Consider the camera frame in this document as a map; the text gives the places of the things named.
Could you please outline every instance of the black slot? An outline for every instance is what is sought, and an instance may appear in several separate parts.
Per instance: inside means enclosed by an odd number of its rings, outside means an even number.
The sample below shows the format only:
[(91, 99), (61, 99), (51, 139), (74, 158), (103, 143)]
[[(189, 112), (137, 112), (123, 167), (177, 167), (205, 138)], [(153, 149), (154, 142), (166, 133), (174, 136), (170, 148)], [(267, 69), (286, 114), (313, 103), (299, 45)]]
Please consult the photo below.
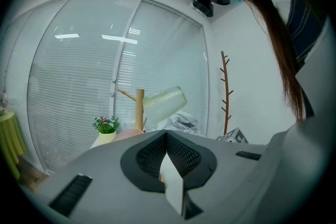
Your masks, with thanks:
[(49, 207), (68, 217), (89, 187), (91, 181), (92, 178), (88, 176), (77, 175), (56, 199), (51, 202)]
[(258, 161), (261, 158), (261, 154), (251, 153), (251, 152), (246, 152), (246, 151), (238, 151), (236, 155), (239, 157), (246, 158), (246, 159), (253, 159), (255, 161)]

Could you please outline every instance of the bottle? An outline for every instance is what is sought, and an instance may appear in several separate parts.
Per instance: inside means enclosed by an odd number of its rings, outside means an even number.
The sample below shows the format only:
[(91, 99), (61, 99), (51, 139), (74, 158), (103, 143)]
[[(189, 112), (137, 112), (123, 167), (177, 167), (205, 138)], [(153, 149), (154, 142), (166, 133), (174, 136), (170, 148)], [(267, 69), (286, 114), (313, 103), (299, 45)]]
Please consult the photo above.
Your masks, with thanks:
[(2, 107), (4, 109), (7, 108), (7, 105), (8, 105), (8, 98), (7, 98), (7, 93), (6, 91), (4, 91), (3, 95), (2, 95)]

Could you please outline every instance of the potted plant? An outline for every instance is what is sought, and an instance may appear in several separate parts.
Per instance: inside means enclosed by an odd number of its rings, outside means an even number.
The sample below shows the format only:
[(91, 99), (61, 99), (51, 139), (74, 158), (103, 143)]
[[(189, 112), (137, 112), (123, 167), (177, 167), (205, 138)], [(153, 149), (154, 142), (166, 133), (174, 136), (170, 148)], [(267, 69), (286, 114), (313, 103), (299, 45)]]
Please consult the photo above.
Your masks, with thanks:
[(110, 143), (117, 135), (116, 129), (120, 125), (118, 118), (112, 116), (110, 120), (107, 120), (106, 117), (99, 117), (94, 120), (93, 127), (99, 131), (100, 144)]

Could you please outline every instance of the yellow tablecloth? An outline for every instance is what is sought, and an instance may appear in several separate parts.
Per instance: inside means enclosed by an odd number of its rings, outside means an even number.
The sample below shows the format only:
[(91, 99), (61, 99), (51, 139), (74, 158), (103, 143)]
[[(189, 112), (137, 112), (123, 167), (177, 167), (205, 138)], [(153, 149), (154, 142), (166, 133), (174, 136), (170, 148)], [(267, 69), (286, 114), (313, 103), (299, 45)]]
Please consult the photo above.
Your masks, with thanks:
[(26, 147), (17, 126), (14, 111), (11, 109), (7, 109), (6, 113), (0, 116), (0, 147), (8, 167), (18, 180), (20, 174), (16, 168), (19, 162), (17, 156), (22, 155)]

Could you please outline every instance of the long brown hair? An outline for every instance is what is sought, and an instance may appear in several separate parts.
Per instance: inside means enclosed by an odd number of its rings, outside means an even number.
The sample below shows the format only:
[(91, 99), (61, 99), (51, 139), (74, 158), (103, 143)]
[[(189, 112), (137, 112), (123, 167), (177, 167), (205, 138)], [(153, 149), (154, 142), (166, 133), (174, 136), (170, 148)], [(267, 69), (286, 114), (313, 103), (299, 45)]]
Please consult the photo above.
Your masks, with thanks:
[[(297, 120), (303, 118), (303, 97), (299, 82), (295, 75), (299, 70), (293, 50), (292, 39), (288, 28), (274, 7), (271, 0), (245, 0), (255, 6), (264, 18), (272, 47), (278, 61), (285, 99), (289, 101)], [(305, 0), (315, 17), (324, 22), (325, 11), (320, 5), (320, 0)]]

